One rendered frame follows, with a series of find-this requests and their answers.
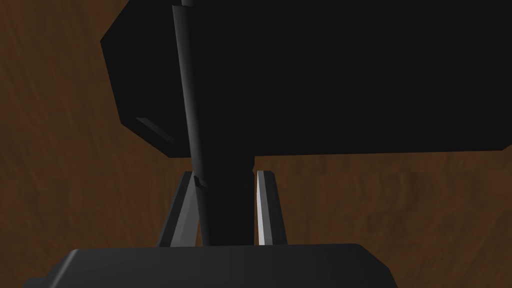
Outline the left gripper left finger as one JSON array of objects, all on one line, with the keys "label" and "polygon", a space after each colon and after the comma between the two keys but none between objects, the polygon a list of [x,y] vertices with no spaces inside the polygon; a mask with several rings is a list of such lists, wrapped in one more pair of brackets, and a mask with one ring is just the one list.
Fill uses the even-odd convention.
[{"label": "left gripper left finger", "polygon": [[174,193],[157,247],[194,247],[199,226],[199,211],[194,173],[185,171]]}]

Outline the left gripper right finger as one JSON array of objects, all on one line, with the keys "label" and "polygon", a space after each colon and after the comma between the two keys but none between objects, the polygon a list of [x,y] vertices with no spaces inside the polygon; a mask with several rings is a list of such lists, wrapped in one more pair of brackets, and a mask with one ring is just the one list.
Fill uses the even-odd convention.
[{"label": "left gripper right finger", "polygon": [[256,208],[259,245],[287,245],[287,235],[275,174],[257,171]]}]

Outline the black bar handle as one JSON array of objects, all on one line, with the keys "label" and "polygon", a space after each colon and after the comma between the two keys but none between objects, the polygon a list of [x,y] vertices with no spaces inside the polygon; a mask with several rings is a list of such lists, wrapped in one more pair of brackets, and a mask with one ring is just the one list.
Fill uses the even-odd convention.
[{"label": "black bar handle", "polygon": [[203,245],[252,245],[255,157],[235,0],[179,0],[172,12]]}]

